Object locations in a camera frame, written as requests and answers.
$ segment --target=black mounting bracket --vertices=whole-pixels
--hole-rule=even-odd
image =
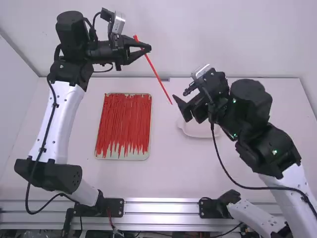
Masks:
[[[240,201],[240,193],[231,189],[218,199],[203,197],[199,200],[199,216],[202,219],[232,219],[227,205]]]
[[[94,207],[75,203],[74,208],[68,208],[66,211],[61,237],[68,237],[70,224],[74,217],[108,217],[108,213],[110,213],[112,218],[123,217],[124,199],[103,198],[103,194],[100,191],[100,195]]]

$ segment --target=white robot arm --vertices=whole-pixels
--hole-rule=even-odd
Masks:
[[[196,88],[199,94],[187,103],[173,95],[185,121],[194,117],[202,123],[208,119],[218,159],[230,180],[244,189],[270,190],[286,222],[243,198],[226,203],[229,214],[265,238],[316,237],[317,202],[292,139],[268,122],[271,95],[258,81],[250,79],[237,80],[229,88],[225,74],[215,71],[209,64],[194,71],[192,78],[194,82],[185,89],[183,96]],[[243,186],[229,175],[214,139],[215,123],[232,141],[236,141],[240,158],[259,174],[267,187]]]
[[[94,22],[96,17],[107,21],[108,40],[99,41]],[[67,11],[57,17],[56,31],[61,44],[54,54],[54,63],[47,76],[51,89],[48,105],[38,137],[28,158],[17,159],[14,170],[28,181],[25,207],[31,214],[42,211],[57,196],[75,202],[74,209],[66,212],[66,220],[77,216],[122,217],[123,199],[104,198],[103,193],[82,179],[82,168],[67,164],[68,142],[78,106],[87,91],[94,72],[93,64],[115,65],[121,70],[151,51],[151,45],[136,42],[122,35],[124,15],[102,8],[93,24],[80,12]],[[139,50],[130,51],[130,47]],[[41,209],[31,211],[28,206],[30,186],[48,191],[59,191]],[[69,226],[64,227],[67,236]]]

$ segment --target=red skewer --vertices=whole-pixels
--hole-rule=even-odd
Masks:
[[[139,42],[139,39],[138,39],[138,36],[137,36],[137,35],[134,35],[134,36],[133,36],[133,39],[134,39],[136,42]],[[154,68],[154,66],[153,66],[153,64],[152,64],[152,62],[151,62],[151,60],[150,60],[150,58],[148,57],[147,54],[145,54],[145,58],[147,58],[147,61],[149,62],[149,65],[151,66],[151,68],[152,68],[152,70],[153,70],[153,73],[155,74],[156,78],[158,79],[158,82],[159,82],[160,86],[162,87],[162,89],[163,89],[165,95],[167,96],[167,99],[168,99],[169,102],[173,105],[172,100],[170,99],[170,97],[169,97],[167,91],[165,90],[164,85],[162,84],[162,81],[161,81],[161,79],[160,79],[160,77],[159,77],[157,71],[155,70],[155,68]]]

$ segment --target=red stick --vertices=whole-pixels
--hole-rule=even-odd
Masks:
[[[134,105],[135,105],[135,124],[134,124],[134,134],[133,134],[133,154],[135,149],[137,149],[136,138],[138,137],[138,120],[139,120],[139,111],[138,111],[138,95],[134,95]]]
[[[124,105],[124,98],[125,95],[121,94],[120,95],[120,121],[118,125],[118,130],[117,130],[117,145],[118,145],[118,159],[120,158],[120,152],[121,152],[121,146],[122,146],[122,127],[123,127],[123,120],[124,120],[124,113],[125,113],[125,105]]]
[[[130,137],[129,137],[129,143],[130,143],[130,153],[133,147],[133,137],[134,137],[134,129],[135,129],[135,101],[134,101],[134,96],[131,96],[131,125],[130,125]]]
[[[110,144],[110,138],[111,138],[111,124],[112,124],[112,118],[113,118],[113,95],[109,95],[107,98],[107,110],[106,115],[104,116],[104,126],[103,126],[103,158],[106,157],[108,147]]]
[[[147,135],[148,135],[148,128],[147,128],[147,123],[148,123],[148,113],[149,113],[149,96],[146,95],[144,96],[144,125],[143,125],[143,133],[144,133],[144,138],[143,138],[143,142],[142,142],[142,151],[143,154],[145,154],[145,152],[147,151]]]
[[[105,143],[107,143],[107,126],[108,126],[108,117],[109,117],[109,108],[110,108],[110,104],[111,104],[111,97],[107,97],[105,95],[105,110],[104,110],[104,115],[102,117],[103,123],[102,123],[102,130],[101,130],[101,141],[100,141],[100,153],[103,153],[103,158],[106,157],[107,154],[107,150],[105,149]]]
[[[134,39],[136,42],[139,42],[139,39],[138,39],[138,36],[137,36],[137,35],[134,35],[134,36],[133,36],[133,39]],[[151,66],[151,68],[152,68],[152,70],[153,70],[153,73],[155,74],[156,78],[158,79],[158,82],[159,82],[160,86],[162,87],[162,89],[163,89],[165,95],[167,96],[167,99],[168,99],[169,102],[173,105],[173,103],[172,103],[172,101],[171,101],[171,99],[170,99],[170,97],[169,97],[167,91],[166,91],[165,88],[164,88],[164,85],[162,84],[162,81],[161,81],[161,79],[160,79],[160,77],[159,77],[157,71],[155,70],[155,68],[154,68],[154,66],[153,66],[153,64],[152,64],[152,62],[151,62],[151,60],[150,60],[150,58],[148,57],[147,54],[145,54],[145,58],[147,58],[147,61],[149,62],[149,65]]]
[[[122,113],[123,113],[122,96],[123,94],[118,94],[118,104],[117,104],[118,118],[115,122],[114,151],[116,151],[118,147],[120,131],[121,131]]]
[[[152,97],[151,96],[149,97],[148,108],[149,108],[149,111],[148,111],[148,124],[147,124],[147,144],[146,144],[147,151],[149,150],[150,136],[151,136],[151,134],[150,134],[150,131],[151,131],[151,110],[152,110]]]
[[[131,107],[129,106],[130,103],[130,96],[127,96],[125,100],[125,108],[126,108],[126,113],[125,113],[125,121],[124,121],[124,138],[123,138],[123,147],[124,147],[124,157],[127,154],[128,151],[128,136],[129,136],[129,125],[130,125],[130,117],[131,117]]]
[[[131,110],[131,96],[128,96],[127,101],[127,108],[128,108],[128,116],[127,116],[127,135],[124,143],[124,155],[128,156],[128,149],[130,145],[130,132],[131,132],[131,118],[132,118],[132,110]]]
[[[112,122],[111,122],[111,134],[110,134],[110,157],[112,156],[112,147],[113,147],[113,142],[114,142],[114,137],[115,137],[115,123],[117,121],[117,117],[118,117],[118,97],[117,95],[113,96],[114,100],[113,100],[113,117],[112,117]]]
[[[105,126],[106,126],[106,116],[108,114],[108,108],[109,108],[109,101],[107,101],[107,96],[105,94],[105,99],[104,99],[104,108],[103,108],[103,114],[102,114],[102,118],[101,118],[101,126],[100,126],[100,135],[98,135],[98,137],[100,138],[99,141],[99,154],[102,153],[103,150],[103,144],[105,142]]]
[[[101,118],[100,118],[100,123],[99,123],[99,130],[98,130],[98,135],[97,135],[97,142],[96,142],[96,147],[95,147],[95,152],[97,155],[99,155],[100,152],[100,142],[101,142],[101,130],[102,130],[102,123],[103,123],[103,116],[104,116],[104,111],[105,111],[105,105],[106,105],[106,101],[104,100],[104,105],[103,105],[103,110],[101,113]]]
[[[140,153],[141,150],[141,140],[142,140],[142,122],[143,122],[143,97],[141,96],[139,99],[139,114],[140,114],[140,119],[139,119],[139,129],[138,129],[138,154]]]
[[[144,101],[145,96],[146,95],[143,95],[142,103],[141,103],[141,105],[142,105],[142,115],[141,115],[141,130],[140,130],[140,134],[141,134],[141,136],[140,136],[140,150],[142,150],[142,154],[144,154],[144,146],[143,146],[143,141],[144,141],[144,114],[145,114],[145,110],[146,110],[145,101]]]
[[[119,155],[121,153],[121,147],[123,146],[124,148],[124,153],[123,156],[125,157],[125,135],[126,135],[126,127],[127,127],[127,114],[128,114],[128,109],[127,109],[127,97],[124,95],[123,98],[123,118],[122,118],[122,124],[121,124],[121,134],[120,134],[120,144],[119,144]]]

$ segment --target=black cable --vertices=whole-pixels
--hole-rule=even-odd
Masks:
[[[304,194],[302,191],[300,191],[299,189],[296,189],[296,188],[292,188],[292,187],[249,187],[249,186],[244,186],[244,185],[241,185],[239,184],[238,182],[236,182],[232,177],[231,175],[228,173],[227,169],[225,168],[225,166],[223,165],[222,163],[222,160],[220,158],[220,154],[219,154],[219,151],[218,151],[218,147],[217,147],[217,143],[216,143],[216,140],[215,140],[215,136],[214,136],[214,125],[212,124],[211,125],[211,133],[212,133],[212,139],[213,139],[213,144],[214,144],[214,148],[216,150],[216,153],[217,153],[217,157],[218,157],[218,160],[220,162],[220,165],[222,167],[222,169],[224,170],[225,174],[228,176],[228,178],[235,184],[237,185],[238,187],[241,187],[243,189],[248,189],[248,190],[284,190],[284,191],[294,191],[294,192],[298,192],[299,194],[302,195],[302,200],[304,202],[306,202],[311,211],[313,212],[314,216],[316,217],[317,219],[317,212],[314,208],[314,206],[312,205],[312,203],[310,202],[309,198],[307,197],[306,194]]]
[[[51,82],[47,79],[47,82],[49,84],[49,87],[52,91],[52,94],[53,94],[53,108],[52,108],[52,112],[51,112],[51,115],[50,115],[50,119],[49,119],[49,122],[48,122],[48,126],[46,127],[46,131],[45,131],[45,135],[44,135],[44,138],[43,138],[43,142],[42,142],[42,145],[40,147],[40,151],[39,151],[39,154],[36,158],[36,161],[34,163],[34,166],[32,168],[32,171],[31,171],[31,174],[30,174],[30,178],[29,178],[29,181],[28,181],[28,185],[27,185],[27,188],[26,188],[26,193],[25,193],[25,210],[27,211],[27,213],[29,213],[30,215],[35,215],[39,212],[41,212],[47,205],[49,205],[55,198],[57,198],[58,196],[64,196],[66,198],[68,198],[69,200],[73,201],[73,202],[76,202],[75,200],[73,200],[72,198],[70,198],[69,196],[67,196],[66,194],[64,193],[58,193],[56,194],[55,196],[53,196],[47,203],[44,204],[43,207],[41,207],[39,210],[35,211],[35,212],[32,212],[30,211],[30,208],[29,208],[29,194],[30,194],[30,187],[31,187],[31,182],[32,182],[32,179],[33,179],[33,176],[34,176],[34,172],[35,172],[35,168],[36,168],[36,165],[38,164],[38,161],[40,160],[40,157],[43,153],[43,151],[45,150],[45,144],[46,144],[46,139],[48,137],[48,134],[49,134],[49,130],[50,130],[50,126],[51,126],[51,123],[52,123],[52,119],[53,119],[53,116],[54,116],[54,112],[55,112],[55,109],[57,107],[57,102],[56,102],[56,93],[51,85]]]
[[[84,21],[87,22],[87,24],[89,25],[90,29],[93,31],[93,35],[94,35],[94,41],[98,41],[98,36],[96,34],[96,30],[95,28],[93,27],[93,25],[90,23],[90,21],[88,20],[88,18],[84,17]]]
[[[81,220],[81,216],[79,217],[80,219],[80,231],[83,232],[83,221]]]
[[[206,200],[212,201],[212,199],[210,197],[202,197],[201,199],[206,199]]]
[[[133,238],[137,238],[141,232],[137,233]]]
[[[216,235],[216,236],[213,236],[213,237],[208,237],[208,238],[217,238],[217,237],[222,237],[222,236],[225,236],[231,232],[233,232],[235,229],[237,229],[239,226],[241,226],[243,223],[240,222],[238,225],[236,225],[234,228],[232,228],[231,230],[228,230],[226,233],[223,233],[223,234],[220,234],[220,235]]]
[[[98,15],[101,14],[101,11],[100,12],[97,12],[95,15],[94,15],[94,19],[93,19],[93,28],[95,28],[95,23],[96,23],[96,18]]]
[[[164,233],[160,233],[160,232],[143,232],[143,233],[152,233],[152,234],[157,234],[157,235],[161,235],[161,236],[172,237],[172,235],[168,235],[168,234],[164,234]]]
[[[113,64],[112,63],[108,63],[108,64],[111,64],[111,67],[109,69],[106,69],[104,71],[94,71],[93,73],[105,73],[105,72],[109,72],[113,69]]]

